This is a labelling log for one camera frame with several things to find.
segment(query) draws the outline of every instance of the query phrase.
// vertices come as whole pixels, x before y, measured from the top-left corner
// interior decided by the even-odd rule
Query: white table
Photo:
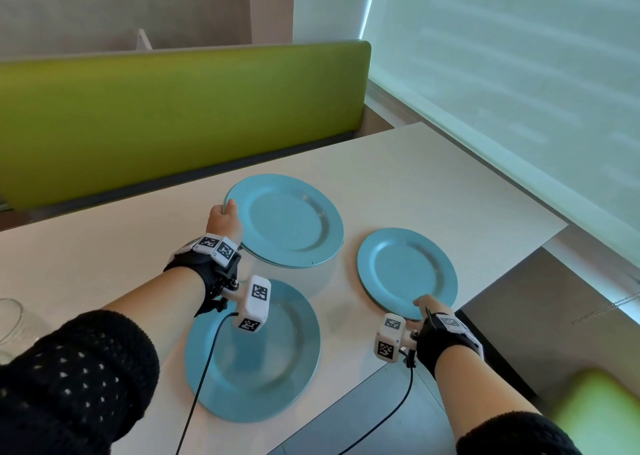
[[[299,400],[265,422],[229,423],[198,406],[184,453],[268,453],[380,369],[372,345],[383,312],[356,271],[358,247],[376,229],[409,228],[435,241],[458,273],[460,308],[565,226],[419,123],[0,233],[1,296],[53,327],[99,308],[158,274],[174,249],[203,232],[209,208],[234,184],[264,173],[307,181],[344,221],[344,246],[324,265],[296,271],[245,254],[240,268],[241,277],[277,278],[309,299],[321,329],[320,364]],[[185,338],[163,365],[147,415],[114,454],[175,452],[193,400]]]

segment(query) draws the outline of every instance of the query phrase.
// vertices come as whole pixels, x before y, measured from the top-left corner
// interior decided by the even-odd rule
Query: gray wall
[[[620,310],[572,324],[608,301],[539,249],[463,311],[542,400],[599,367],[640,397],[640,326]]]
[[[249,0],[0,0],[0,56],[251,43]]]

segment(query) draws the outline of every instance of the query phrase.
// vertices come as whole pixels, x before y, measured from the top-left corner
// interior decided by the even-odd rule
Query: green seat
[[[365,41],[0,63],[0,195],[69,201],[360,125]]]
[[[553,419],[583,455],[640,454],[640,401],[601,370],[576,378]]]

